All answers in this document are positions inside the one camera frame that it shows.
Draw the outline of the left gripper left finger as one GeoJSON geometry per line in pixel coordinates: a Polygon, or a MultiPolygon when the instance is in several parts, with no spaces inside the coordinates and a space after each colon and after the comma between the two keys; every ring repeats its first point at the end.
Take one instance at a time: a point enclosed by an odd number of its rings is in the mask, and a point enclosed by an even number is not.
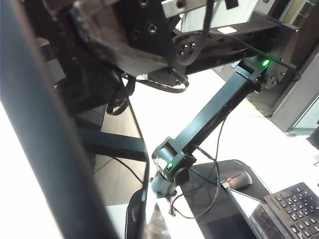
{"type": "Polygon", "coordinates": [[[146,223],[147,190],[139,189],[130,198],[126,210],[125,238],[143,239],[146,223]]]}

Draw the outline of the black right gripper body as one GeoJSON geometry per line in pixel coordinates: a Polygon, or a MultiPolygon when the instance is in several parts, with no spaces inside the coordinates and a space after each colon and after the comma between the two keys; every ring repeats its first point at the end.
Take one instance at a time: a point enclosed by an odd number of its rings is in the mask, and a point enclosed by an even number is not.
{"type": "Polygon", "coordinates": [[[203,7],[206,5],[205,0],[163,0],[161,2],[166,18],[203,7]]]}

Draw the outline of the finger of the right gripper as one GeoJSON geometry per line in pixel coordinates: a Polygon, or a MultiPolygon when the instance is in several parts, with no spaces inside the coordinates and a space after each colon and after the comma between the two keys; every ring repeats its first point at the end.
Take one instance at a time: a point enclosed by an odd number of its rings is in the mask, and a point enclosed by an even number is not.
{"type": "Polygon", "coordinates": [[[85,46],[133,76],[168,67],[175,59],[159,0],[77,0],[70,13],[85,46]]]}

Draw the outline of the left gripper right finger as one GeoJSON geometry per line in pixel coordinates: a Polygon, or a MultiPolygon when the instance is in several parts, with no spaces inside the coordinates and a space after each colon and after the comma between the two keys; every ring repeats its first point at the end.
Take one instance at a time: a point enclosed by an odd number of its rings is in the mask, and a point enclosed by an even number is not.
{"type": "Polygon", "coordinates": [[[155,203],[150,221],[147,224],[147,238],[148,239],[170,239],[164,217],[160,211],[157,203],[155,203]]]}

